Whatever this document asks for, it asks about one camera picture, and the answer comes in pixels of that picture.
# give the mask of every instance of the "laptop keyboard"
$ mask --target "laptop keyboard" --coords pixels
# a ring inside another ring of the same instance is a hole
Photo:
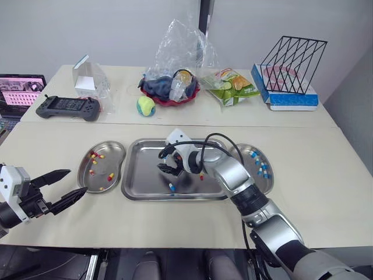
[[[5,129],[8,130],[9,132],[12,131],[12,129],[16,126],[16,124],[19,122],[18,120],[4,120],[1,119],[0,122],[5,123]]]

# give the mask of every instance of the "wire rack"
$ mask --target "wire rack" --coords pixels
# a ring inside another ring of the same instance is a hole
[[[326,43],[282,36],[260,64],[265,88],[273,92],[306,94]]]

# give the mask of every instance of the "white table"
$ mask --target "white table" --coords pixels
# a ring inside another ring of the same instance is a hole
[[[22,121],[84,122],[81,118],[40,118],[36,108],[49,96],[77,97],[72,79],[72,65],[63,65],[51,79],[43,93],[23,116]],[[322,104],[316,111],[271,111],[260,96],[255,96],[231,107],[220,103],[207,91],[201,90],[194,101],[179,107],[157,105],[152,117],[142,117],[136,109],[136,101],[143,95],[137,88],[144,67],[103,66],[111,83],[111,95],[116,106],[115,114],[101,114],[98,123],[208,125],[238,127],[337,127]],[[251,82],[249,70],[238,70]]]
[[[175,126],[20,122],[0,146],[8,165],[37,177],[71,169],[45,186],[47,201],[77,188],[80,160],[96,143],[166,137]],[[310,247],[371,246],[373,179],[338,128],[184,126],[190,137],[222,132],[237,143],[261,149],[273,167],[269,197],[302,233]],[[120,185],[86,194],[63,213],[48,214],[10,230],[2,244],[53,247],[243,248],[241,220],[225,201],[131,201]]]

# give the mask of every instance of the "white wall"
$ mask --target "white wall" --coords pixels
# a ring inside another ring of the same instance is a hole
[[[251,69],[282,35],[326,40],[312,86],[324,102],[372,46],[372,0],[215,0],[209,40],[222,66]]]
[[[198,0],[0,0],[0,73],[44,74],[84,54],[149,66],[170,22],[198,26]]]
[[[373,176],[373,48],[328,98],[325,108]]]

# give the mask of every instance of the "plastic bag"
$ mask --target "plastic bag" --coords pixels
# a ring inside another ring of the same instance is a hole
[[[173,77],[180,69],[190,71],[199,79],[218,71],[219,60],[214,47],[199,29],[174,19],[159,45],[154,65],[145,72],[145,80]]]
[[[110,95],[109,81],[99,64],[87,62],[85,55],[73,67],[75,90],[79,97],[92,97],[100,102],[101,113],[112,114],[115,106]]]

